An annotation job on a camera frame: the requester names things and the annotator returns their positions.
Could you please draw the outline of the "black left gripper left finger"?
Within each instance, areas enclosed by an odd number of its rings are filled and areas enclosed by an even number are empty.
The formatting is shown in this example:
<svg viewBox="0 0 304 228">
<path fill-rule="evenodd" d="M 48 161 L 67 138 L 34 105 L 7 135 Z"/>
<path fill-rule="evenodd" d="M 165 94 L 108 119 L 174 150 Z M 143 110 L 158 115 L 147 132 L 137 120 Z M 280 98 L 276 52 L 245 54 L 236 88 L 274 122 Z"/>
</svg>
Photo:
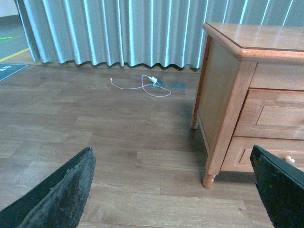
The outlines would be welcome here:
<svg viewBox="0 0 304 228">
<path fill-rule="evenodd" d="M 2 228 L 76 228 L 95 172 L 90 147 L 0 212 Z"/>
</svg>

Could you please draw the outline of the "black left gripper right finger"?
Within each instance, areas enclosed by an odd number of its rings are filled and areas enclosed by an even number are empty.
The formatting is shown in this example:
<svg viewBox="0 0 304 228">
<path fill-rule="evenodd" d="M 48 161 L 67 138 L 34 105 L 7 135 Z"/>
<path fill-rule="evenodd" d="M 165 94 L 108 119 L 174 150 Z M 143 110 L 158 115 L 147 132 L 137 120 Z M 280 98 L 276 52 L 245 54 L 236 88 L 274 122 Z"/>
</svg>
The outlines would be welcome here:
<svg viewBox="0 0 304 228">
<path fill-rule="evenodd" d="M 275 228 L 304 226 L 304 172 L 258 145 L 250 161 L 256 188 Z"/>
</svg>

